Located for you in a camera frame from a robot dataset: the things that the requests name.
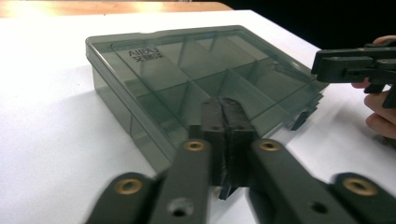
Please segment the white table cover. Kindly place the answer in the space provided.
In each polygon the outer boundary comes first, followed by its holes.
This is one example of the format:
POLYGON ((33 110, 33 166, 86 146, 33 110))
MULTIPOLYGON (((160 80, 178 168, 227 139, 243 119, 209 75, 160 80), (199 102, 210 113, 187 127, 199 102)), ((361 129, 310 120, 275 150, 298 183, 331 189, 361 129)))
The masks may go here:
MULTIPOLYGON (((92 85, 94 35, 242 25, 310 66, 316 47, 250 10, 0 19, 0 224, 79 224, 107 181, 154 175, 92 85)), ((364 93, 330 85, 287 143, 313 175, 356 172, 396 196, 396 150, 365 126, 364 93)))

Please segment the grey transparent compartment storage box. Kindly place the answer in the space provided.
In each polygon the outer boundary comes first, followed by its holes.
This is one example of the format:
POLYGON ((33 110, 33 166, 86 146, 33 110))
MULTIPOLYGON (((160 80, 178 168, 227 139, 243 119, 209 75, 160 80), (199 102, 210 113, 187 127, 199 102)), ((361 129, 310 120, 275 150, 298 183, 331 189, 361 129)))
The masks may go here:
POLYGON ((243 26, 91 36, 96 92, 155 172, 166 170, 203 101, 237 101, 261 136, 296 130, 325 84, 243 26))

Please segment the black curtain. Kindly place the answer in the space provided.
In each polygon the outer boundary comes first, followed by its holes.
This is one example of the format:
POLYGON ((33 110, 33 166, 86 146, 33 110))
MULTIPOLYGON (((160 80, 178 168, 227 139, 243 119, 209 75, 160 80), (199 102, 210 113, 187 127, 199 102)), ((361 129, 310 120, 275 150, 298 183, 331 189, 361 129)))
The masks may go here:
POLYGON ((321 49, 361 47, 396 35, 396 0, 219 0, 251 9, 321 49))

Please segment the wooden table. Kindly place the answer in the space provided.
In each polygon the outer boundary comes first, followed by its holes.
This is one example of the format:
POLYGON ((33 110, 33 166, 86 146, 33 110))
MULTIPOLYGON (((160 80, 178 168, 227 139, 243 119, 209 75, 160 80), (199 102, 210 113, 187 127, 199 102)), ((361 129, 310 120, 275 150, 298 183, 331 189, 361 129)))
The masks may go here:
POLYGON ((0 18, 229 10, 221 2, 0 0, 0 18))

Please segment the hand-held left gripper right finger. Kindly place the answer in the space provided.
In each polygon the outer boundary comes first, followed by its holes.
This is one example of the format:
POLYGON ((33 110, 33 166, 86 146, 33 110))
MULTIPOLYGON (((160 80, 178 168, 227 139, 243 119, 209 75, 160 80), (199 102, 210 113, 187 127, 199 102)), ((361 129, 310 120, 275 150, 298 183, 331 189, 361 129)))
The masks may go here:
POLYGON ((227 200, 238 188, 248 185, 248 151, 259 136, 237 101, 220 98, 219 102, 225 128, 225 176, 219 198, 227 200))

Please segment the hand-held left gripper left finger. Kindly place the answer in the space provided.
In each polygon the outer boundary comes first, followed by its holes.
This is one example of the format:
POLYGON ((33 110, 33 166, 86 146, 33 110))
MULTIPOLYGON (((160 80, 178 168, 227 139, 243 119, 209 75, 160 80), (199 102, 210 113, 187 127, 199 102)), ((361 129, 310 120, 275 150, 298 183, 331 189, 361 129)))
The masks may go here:
POLYGON ((203 138, 212 147, 213 184, 220 186, 224 179, 225 131, 222 121, 222 109, 218 98, 211 98, 202 103, 201 130, 203 138))

